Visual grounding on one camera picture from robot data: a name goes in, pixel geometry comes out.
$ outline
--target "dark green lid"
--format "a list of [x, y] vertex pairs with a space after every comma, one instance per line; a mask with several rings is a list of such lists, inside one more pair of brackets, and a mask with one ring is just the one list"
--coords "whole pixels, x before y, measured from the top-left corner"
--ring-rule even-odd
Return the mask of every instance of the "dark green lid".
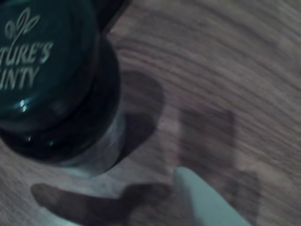
[[0, 128], [55, 126], [93, 78], [96, 20], [87, 0], [0, 0]]

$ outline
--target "wood grain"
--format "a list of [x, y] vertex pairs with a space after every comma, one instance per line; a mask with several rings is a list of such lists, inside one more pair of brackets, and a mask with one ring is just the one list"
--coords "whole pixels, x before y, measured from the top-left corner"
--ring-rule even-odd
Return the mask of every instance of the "wood grain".
[[1, 143], [0, 226], [185, 225], [170, 186], [178, 165], [253, 225], [301, 224], [300, 1], [133, 0], [109, 39], [123, 158], [81, 179]]

